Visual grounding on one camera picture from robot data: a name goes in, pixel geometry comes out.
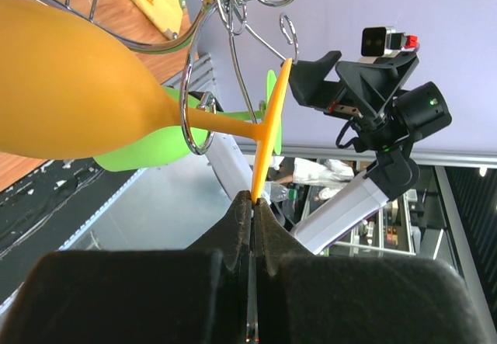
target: black cable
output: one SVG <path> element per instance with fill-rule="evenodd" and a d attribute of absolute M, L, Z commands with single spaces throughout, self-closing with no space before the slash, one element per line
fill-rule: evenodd
<path fill-rule="evenodd" d="M 346 131 L 350 128 L 352 123 L 353 123 L 353 119 L 350 119 L 343 126 L 342 130 L 340 131 L 340 133 L 337 136 L 336 141 L 335 141 L 335 145 L 337 148 L 339 148 L 339 149 L 349 148 L 353 144 L 353 142 L 355 141 L 356 138 L 351 138 L 349 142 L 347 142 L 345 144 L 340 144 L 340 142 L 342 142 L 343 136 L 345 136 Z"/>

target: metal rack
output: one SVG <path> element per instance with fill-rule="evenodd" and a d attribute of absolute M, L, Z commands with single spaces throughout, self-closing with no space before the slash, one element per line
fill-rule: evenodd
<path fill-rule="evenodd" d="M 248 23 L 248 9 L 247 4 L 250 1 L 257 1 L 268 7 L 281 7 L 290 4 L 293 0 L 281 0 L 281 1 L 271 1 L 271 0 L 202 0 L 202 7 L 198 12 L 196 18 L 193 20 L 191 27 L 181 36 L 176 37 L 174 40 L 164 42 L 164 43 L 141 43 L 134 40 L 130 40 L 126 37 L 122 37 L 117 33 L 114 33 L 111 30 L 108 30 L 106 27 L 99 25 L 94 21 L 95 11 L 97 7 L 98 0 L 92 0 L 90 12 L 88 16 L 81 14 L 80 12 L 74 10 L 71 7 L 71 0 L 64 0 L 60 2 L 58 0 L 36 0 L 42 4 L 49 5 L 55 7 L 57 9 L 62 9 L 66 12 L 70 12 L 75 14 L 82 19 L 87 20 L 88 22 L 97 25 L 101 29 L 110 33 L 116 39 L 118 39 L 123 45 L 128 47 L 130 50 L 146 53 L 146 54 L 167 54 L 172 53 L 173 51 L 177 51 L 187 45 L 190 45 L 188 54 L 186 55 L 185 66 L 182 71 L 181 82 L 179 85 L 179 111 L 181 116 L 181 128 L 182 133 L 185 138 L 185 141 L 191 150 L 196 155 L 205 154 L 207 149 L 210 146 L 212 141 L 213 132 L 209 131 L 207 135 L 207 139 L 203 143 L 202 146 L 197 146 L 193 140 L 193 136 L 190 132 L 189 127 L 189 118 L 188 118 L 188 97 L 186 96 L 190 87 L 190 80 L 192 76 L 193 70 L 193 62 L 194 62 L 194 54 L 196 53 L 197 44 L 200 39 L 200 35 L 203 32 L 203 28 L 205 27 L 205 23 L 207 20 L 215 13 L 219 15 L 219 18 L 224 24 L 228 32 L 228 42 L 230 45 L 231 51 L 231 59 L 233 62 L 233 66 L 235 68 L 235 74 L 238 80 L 238 84 L 241 89 L 242 96 L 245 100 L 245 104 L 247 106 L 247 110 L 250 113 L 251 119 L 253 123 L 257 123 L 257 119 L 255 117 L 255 112 L 252 107 L 252 103 L 250 101 L 249 94 L 245 87 L 245 83 L 243 81 L 242 73 L 240 67 L 238 65 L 238 55 L 236 52 L 235 46 L 235 37 L 242 34 L 245 30 L 249 32 L 255 40 L 266 47 L 271 53 L 276 55 L 279 59 L 284 61 L 286 56 L 283 56 L 277 50 L 275 50 L 271 45 L 269 45 L 257 32 L 249 25 Z M 298 61 L 298 40 L 297 33 L 294 28 L 294 24 L 290 20 L 290 18 L 282 13 L 280 15 L 280 30 L 285 37 L 285 40 L 289 45 L 294 46 L 294 62 Z M 206 111 L 211 111 L 213 113 L 216 112 L 215 109 L 216 99 L 215 96 L 206 92 L 204 98 L 200 102 L 199 107 Z"/>

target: plastic bottle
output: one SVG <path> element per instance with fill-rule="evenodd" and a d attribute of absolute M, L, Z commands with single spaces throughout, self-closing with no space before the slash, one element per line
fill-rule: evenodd
<path fill-rule="evenodd" d="M 287 189 L 285 186 L 276 182 L 266 182 L 264 191 L 269 194 L 272 202 L 283 202 L 286 199 L 297 199 L 296 189 Z"/>

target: wooden surface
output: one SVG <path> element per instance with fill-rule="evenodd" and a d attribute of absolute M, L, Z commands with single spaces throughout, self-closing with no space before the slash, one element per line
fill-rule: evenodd
<path fill-rule="evenodd" d="M 92 0 L 71 0 L 71 7 L 85 15 L 89 14 L 91 4 Z M 95 21 L 121 36 L 136 41 L 148 43 L 165 41 L 165 37 L 131 0 L 99 0 Z M 180 34 L 188 28 L 189 18 L 185 14 Z M 137 54 L 137 56 L 150 69 L 157 81 L 163 83 L 182 69 L 186 48 L 167 55 Z M 0 153 L 0 190 L 9 187 L 41 164 L 43 160 L 40 159 Z"/>

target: metal wire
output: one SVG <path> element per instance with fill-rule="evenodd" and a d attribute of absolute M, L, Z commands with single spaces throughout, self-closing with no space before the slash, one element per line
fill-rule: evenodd
<path fill-rule="evenodd" d="M 38 2 L 53 6 L 57 9 L 62 9 L 72 14 L 75 14 L 92 24 L 97 25 L 99 28 L 105 30 L 107 33 L 113 35 L 118 39 L 123 45 L 128 47 L 132 51 L 136 51 L 139 53 L 146 54 L 167 54 L 173 51 L 177 51 L 183 47 L 186 47 L 191 43 L 191 46 L 186 55 L 185 66 L 182 72 L 181 84 L 179 87 L 179 108 L 180 108 L 180 119 L 181 119 L 181 128 L 183 132 L 183 136 L 185 138 L 186 144 L 189 149 L 198 155 L 204 154 L 206 150 L 209 148 L 210 143 L 212 141 L 212 137 L 214 136 L 212 132 L 208 132 L 207 139 L 202 144 L 202 146 L 197 146 L 195 141 L 193 140 L 193 136 L 191 134 L 189 128 L 188 121 L 188 91 L 189 91 L 189 80 L 191 78 L 192 70 L 193 70 L 193 58 L 196 52 L 196 48 L 199 42 L 200 34 L 205 27 L 206 21 L 214 14 L 214 11 L 217 10 L 218 15 L 220 16 L 221 22 L 224 24 L 224 28 L 228 32 L 228 42 L 230 45 L 230 53 L 231 59 L 233 62 L 233 67 L 235 69 L 235 75 L 242 91 L 242 96 L 245 100 L 245 104 L 247 106 L 248 112 L 252 119 L 253 123 L 257 123 L 257 119 L 255 116 L 254 109 L 252 108 L 252 103 L 250 101 L 249 94 L 247 92 L 247 88 L 245 86 L 245 82 L 243 81 L 242 72 L 240 70 L 240 66 L 238 63 L 238 55 L 236 51 L 235 45 L 235 37 L 241 35 L 245 30 L 247 30 L 259 43 L 261 43 L 264 47 L 266 47 L 269 51 L 275 54 L 281 61 L 284 61 L 286 57 L 280 54 L 276 49 L 270 46 L 260 35 L 258 35 L 254 29 L 250 27 L 248 24 L 248 9 L 247 2 L 251 0 L 202 0 L 203 7 L 199 11 L 198 15 L 194 19 L 191 27 L 180 37 L 175 40 L 171 40 L 164 43 L 140 43 L 134 40 L 130 40 L 126 37 L 122 37 L 117 33 L 114 33 L 111 30 L 108 30 L 106 27 L 101 26 L 98 23 L 94 22 L 96 7 L 98 5 L 98 0 L 92 0 L 92 5 L 90 8 L 89 16 L 84 16 L 80 12 L 74 10 L 71 6 L 71 0 L 64 0 L 63 2 L 59 2 L 58 0 L 37 0 Z M 277 6 L 285 6 L 291 3 L 293 0 L 281 0 L 281 1 L 271 1 L 271 0 L 254 0 L 259 1 L 264 5 L 277 7 Z M 234 21 L 235 18 L 239 21 L 240 27 L 235 30 Z M 290 34 L 288 33 L 285 22 L 287 23 Z M 297 41 L 297 33 L 294 28 L 294 24 L 291 22 L 290 18 L 286 14 L 280 15 L 280 29 L 282 34 L 285 36 L 287 43 L 290 45 L 294 45 L 295 58 L 294 62 L 298 60 L 298 41 Z M 203 99 L 200 107 L 204 109 L 211 109 L 212 112 L 215 112 L 215 104 L 216 100 L 212 94 L 206 94 L 206 98 Z"/>

